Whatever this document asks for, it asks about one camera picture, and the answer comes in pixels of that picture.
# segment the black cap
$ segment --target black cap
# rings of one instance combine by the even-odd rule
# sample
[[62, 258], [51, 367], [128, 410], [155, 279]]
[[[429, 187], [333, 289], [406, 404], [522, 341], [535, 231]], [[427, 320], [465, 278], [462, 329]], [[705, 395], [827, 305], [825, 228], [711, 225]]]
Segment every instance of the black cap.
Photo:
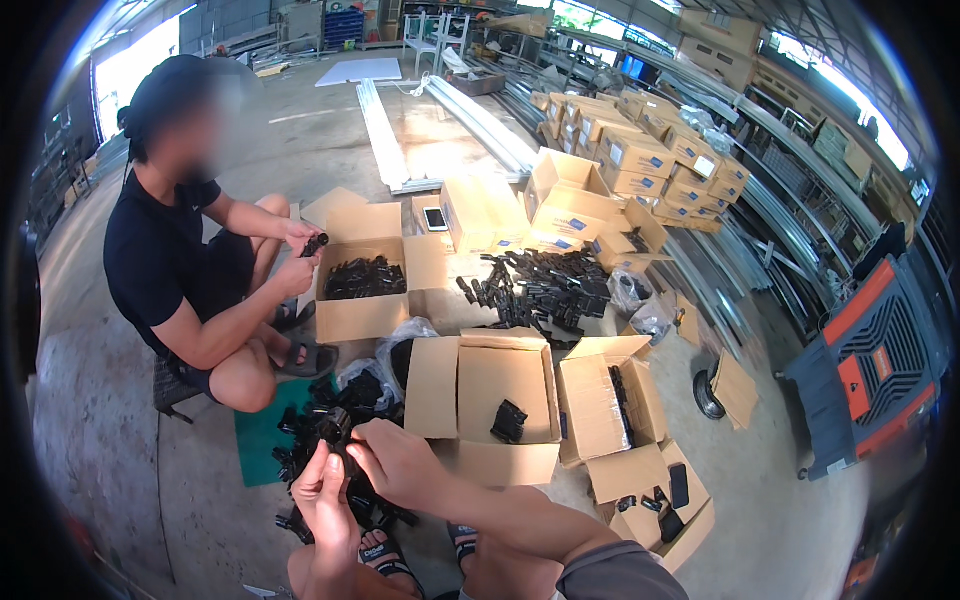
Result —
[[209, 98], [214, 65], [192, 55], [170, 57], [140, 82], [127, 114], [124, 136], [144, 144], [157, 127]]

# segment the smartphone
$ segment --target smartphone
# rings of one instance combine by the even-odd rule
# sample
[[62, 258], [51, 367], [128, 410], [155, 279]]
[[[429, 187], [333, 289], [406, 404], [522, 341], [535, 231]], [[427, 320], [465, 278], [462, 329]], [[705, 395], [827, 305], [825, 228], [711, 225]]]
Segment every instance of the smartphone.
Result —
[[426, 228], [428, 231], [446, 231], [446, 221], [439, 206], [425, 208], [423, 210], [423, 217], [426, 219]]
[[680, 463], [670, 468], [670, 496], [673, 498], [671, 506], [681, 509], [690, 503], [690, 489], [686, 485], [686, 465]]

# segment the plastic bag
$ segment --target plastic bag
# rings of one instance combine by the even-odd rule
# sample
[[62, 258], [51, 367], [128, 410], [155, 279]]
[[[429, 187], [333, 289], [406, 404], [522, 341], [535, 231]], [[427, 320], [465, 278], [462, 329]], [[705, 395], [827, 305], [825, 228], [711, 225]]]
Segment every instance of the plastic bag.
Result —
[[650, 280], [644, 274], [623, 269], [613, 269], [612, 275], [607, 279], [607, 288], [610, 290], [610, 303], [613, 308], [627, 318], [635, 314], [653, 294]]
[[716, 125], [713, 124], [713, 117], [710, 116], [709, 112], [701, 110], [699, 108], [680, 107], [680, 118], [684, 122], [693, 128], [697, 133], [703, 133], [707, 130], [715, 130]]
[[715, 150], [717, 154], [729, 156], [733, 151], [733, 138], [718, 130], [706, 130], [704, 132], [704, 141]]
[[385, 338], [380, 338], [376, 341], [376, 351], [374, 356], [376, 356], [376, 362], [380, 366], [380, 370], [383, 371], [386, 379], [387, 385], [390, 387], [393, 396], [397, 401], [402, 402], [406, 397], [404, 393], [404, 388], [400, 386], [399, 381], [396, 380], [396, 374], [394, 373], [394, 363], [391, 360], [391, 352], [400, 342], [406, 340], [412, 340], [414, 338], [439, 338], [438, 334], [433, 325], [423, 317], [414, 317], [408, 319], [397, 326], [394, 329], [394, 332]]
[[666, 311], [660, 304], [660, 299], [656, 296], [650, 298], [640, 306], [634, 316], [630, 318], [630, 326], [640, 335], [649, 335], [650, 346], [656, 346], [666, 337], [673, 320], [667, 316]]
[[380, 363], [376, 359], [361, 358], [347, 365], [347, 368], [343, 369], [340, 374], [337, 375], [337, 389], [344, 390], [350, 381], [360, 376], [360, 373], [364, 370], [370, 371], [371, 375], [376, 377], [376, 380], [380, 382], [380, 390], [383, 392], [383, 396], [377, 399], [373, 410], [376, 412], [385, 412], [389, 407], [397, 403], [398, 399], [394, 393], [394, 389], [387, 382], [387, 374], [384, 373], [383, 367], [380, 366]]

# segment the sandal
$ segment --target sandal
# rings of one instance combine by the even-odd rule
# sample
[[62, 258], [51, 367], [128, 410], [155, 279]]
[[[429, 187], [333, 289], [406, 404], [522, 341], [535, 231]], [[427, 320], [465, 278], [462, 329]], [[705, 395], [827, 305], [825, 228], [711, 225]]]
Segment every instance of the sandal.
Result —
[[317, 302], [311, 300], [303, 307], [303, 312], [297, 314], [297, 299], [291, 298], [276, 308], [271, 327], [276, 329], [278, 333], [286, 333], [309, 321], [316, 312]]
[[[383, 531], [382, 529], [371, 529], [368, 533], [373, 533], [374, 531], [379, 531], [382, 534], [387, 535], [387, 532]], [[414, 575], [413, 571], [411, 571], [410, 567], [407, 566], [407, 561], [403, 558], [403, 551], [400, 550], [399, 544], [397, 544], [393, 538], [388, 536], [387, 540], [380, 542], [379, 545], [367, 550], [360, 550], [360, 561], [363, 564], [370, 564], [379, 558], [387, 556], [388, 554], [396, 554], [400, 558], [387, 561], [386, 563], [376, 566], [376, 572], [384, 577], [387, 575], [393, 575], [394, 573], [404, 573], [406, 575], [410, 575], [411, 579], [414, 580], [414, 583], [417, 584], [417, 591], [420, 593], [420, 598], [426, 600], [426, 593], [423, 591], [423, 586], [420, 585], [420, 582], [417, 580], [417, 577]]]
[[[300, 349], [306, 348], [306, 357], [303, 364], [298, 365], [300, 359]], [[297, 377], [299, 379], [318, 379], [326, 377], [333, 372], [337, 366], [337, 358], [340, 357], [340, 350], [334, 346], [320, 346], [312, 342], [296, 342], [290, 345], [290, 351], [287, 352], [287, 359], [283, 366], [279, 366], [271, 359], [274, 371], [285, 375]]]
[[463, 536], [475, 536], [477, 535], [477, 530], [473, 529], [472, 527], [467, 527], [466, 525], [454, 525], [450, 521], [447, 521], [446, 532], [450, 535], [450, 541], [452, 541], [456, 547], [457, 565], [462, 565], [464, 558], [477, 551], [477, 540], [467, 540], [457, 543], [457, 538], [462, 538]]

